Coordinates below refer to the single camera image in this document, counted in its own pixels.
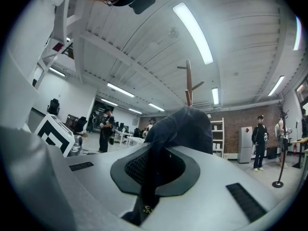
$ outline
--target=black stand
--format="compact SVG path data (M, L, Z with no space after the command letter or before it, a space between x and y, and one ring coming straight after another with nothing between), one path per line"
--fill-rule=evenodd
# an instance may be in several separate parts
M288 111L286 113L283 111L283 104L284 104L284 101L283 101L282 104L279 102L279 106L276 105L277 107L279 107L280 112L281 112L281 114L278 115L278 116L280 116L282 121L283 121L283 130L284 130L283 147L284 147L284 153L283 153L282 166L281 166L281 171L280 171L279 179L278 179L278 181L274 181L272 183L272 186L275 187L275 188L283 187L283 183L280 180L281 180L281 176L282 176L282 172L283 172L285 155L287 154L287 148L288 148L288 140L285 138L285 136L287 134L286 133L286 128L285 128L285 120L287 118L286 115L287 115Z
M302 165L300 163L300 159L302 157L302 144L303 143L300 143L300 147L299 147L299 159L298 159L298 163L294 164L292 167L296 167L296 168L301 168Z

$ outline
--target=floor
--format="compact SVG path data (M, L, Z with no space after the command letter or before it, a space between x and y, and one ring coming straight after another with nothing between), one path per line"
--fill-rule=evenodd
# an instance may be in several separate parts
M239 167L249 176L260 181L264 186L269 188L274 195L281 201L286 196L295 194L298 188L301 176L303 174L303 167L301 169L294 168L292 165L298 162L299 155L288 155L286 156L285 162L288 168L284 168L282 172L281 182L283 187L274 188L272 183L277 181L280 175L281 167L276 163L276 159L264 159L263 168L264 171L255 172L252 160L249 164L239 164L237 161L229 161L235 166Z
M99 133L90 133L87 138L83 138L82 148L83 151L80 155L86 155L88 153L99 153ZM126 145L122 143L114 143L113 145L108 144L108 151L116 151L120 149L125 149ZM269 188L274 195L281 201L286 196L290 196L291 194L295 194L300 178L303 173L303 168L298 169L292 167L295 163L298 162L298 155L288 155L286 157L286 163L289 166L288 168L283 169L281 181L284 183L282 188L274 188L272 183L277 181L279 178L281 167L276 164L276 159L264 159L263 160L263 168L264 171L255 172L253 169L253 162L249 164L239 164L237 161L229 161L234 164L236 167L243 170L249 176L255 178L260 181L264 186Z

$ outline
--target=black jacket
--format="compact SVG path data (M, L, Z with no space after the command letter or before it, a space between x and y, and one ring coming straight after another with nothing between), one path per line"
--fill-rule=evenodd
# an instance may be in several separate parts
M266 126L263 126L262 124L258 124L258 126L255 127L254 132L252 133L252 136L251 136L251 140L253 144L255 144L256 142L258 144L264 144L265 143L264 141L265 133L267 133L268 139L269 139L269 133L268 133Z

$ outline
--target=refrigerator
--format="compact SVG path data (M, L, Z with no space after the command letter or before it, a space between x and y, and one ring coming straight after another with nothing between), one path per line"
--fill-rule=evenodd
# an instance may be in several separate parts
M239 151L237 154L237 161L242 163L249 163L251 161L252 153L252 127L241 128L239 131Z

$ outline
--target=ceiling light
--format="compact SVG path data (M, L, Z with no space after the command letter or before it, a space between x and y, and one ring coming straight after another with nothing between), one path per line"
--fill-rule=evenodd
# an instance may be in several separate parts
M124 93L124 94L128 95L128 96L131 97L131 98L135 97L135 95L133 95L133 94L131 94L131 93L125 91L125 90L122 90L121 88L116 87L116 86L114 86L113 84L108 83L107 86L109 86L109 87L111 87L111 88L113 88L113 89L115 89L115 90L117 90L117 91L119 91L119 92L121 92L121 93Z
M165 110L163 110L162 108L159 108L159 107L157 107L156 105L154 105L154 104L152 104L152 103L149 103L149 105L152 106L152 107L154 107L155 109L160 110L160 111L165 111Z
M300 85L299 88L297 88L297 92L300 92L305 86L304 85Z
M300 23L299 18L296 16L296 38L293 48L294 51L298 50L301 35L302 35L302 24Z
M276 85L274 86L274 88L270 91L270 93L268 94L268 96L271 96L275 90L279 87L279 85L281 84L281 82L283 81L284 76L280 76L279 80L277 81Z
M65 77L65 74L63 74L63 73L59 72L58 70L55 70L55 69L54 69L54 68L52 68L52 67L50 67L49 69L50 69L51 71L53 71L53 72L55 72L55 73L57 73L57 74L59 74L59 75L61 75L61 76Z
M190 32L193 40L195 41L203 61L205 64L210 64L213 62L213 57L211 50L208 46L206 38L196 21L195 17L193 16L192 12L187 8L185 3L181 2L177 6L173 8L173 11L178 15L181 21L184 23L188 31Z
M213 94L214 105L219 104L218 88L213 88L212 94Z
M113 102L107 101L107 100L102 99L102 98L101 98L101 100L102 100L103 102L105 102L105 103L109 103L109 104L112 104L112 105L114 105L114 106L117 106L117 104L116 104L116 103L113 103Z
M130 111L132 111L132 112L135 112L135 113L138 113L138 114L142 114L140 111L137 111L137 110L133 110L133 109L129 109Z

